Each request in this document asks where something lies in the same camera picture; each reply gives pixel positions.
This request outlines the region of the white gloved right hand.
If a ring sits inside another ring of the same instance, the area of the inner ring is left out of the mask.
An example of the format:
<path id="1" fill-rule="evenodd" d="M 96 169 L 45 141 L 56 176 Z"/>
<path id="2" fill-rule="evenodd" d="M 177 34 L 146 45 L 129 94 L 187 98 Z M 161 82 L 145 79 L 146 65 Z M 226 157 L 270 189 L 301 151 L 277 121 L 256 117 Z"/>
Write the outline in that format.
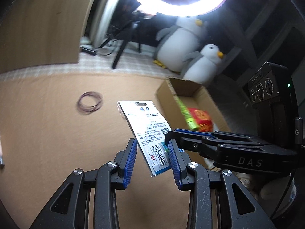
<path id="1" fill-rule="evenodd" d="M 208 170 L 214 172 L 220 172 L 221 170 L 223 170 L 222 168 L 214 166 L 214 160 L 210 160 L 207 158 L 203 159 L 204 166 L 207 167 Z M 283 177 L 278 180 L 275 180 L 274 178 L 271 179 L 271 177 L 267 177 L 267 179 L 263 178 L 263 176 L 261 175 L 252 175 L 234 171 L 232 172 L 237 176 L 241 183 L 250 191 L 250 193 L 260 204 L 264 204 L 267 201 L 270 201 L 270 205 L 274 205 L 274 207 L 275 205 L 277 205 L 277 202 L 280 201 L 280 198 L 283 195 L 284 190 L 288 184 L 289 178 L 291 177 L 290 174 L 289 177 Z M 280 205 L 280 207 L 282 205 L 286 206 L 292 203 L 295 196 L 296 187 L 293 179 L 292 183 L 288 185 L 288 192 L 284 196 L 283 203 Z"/>

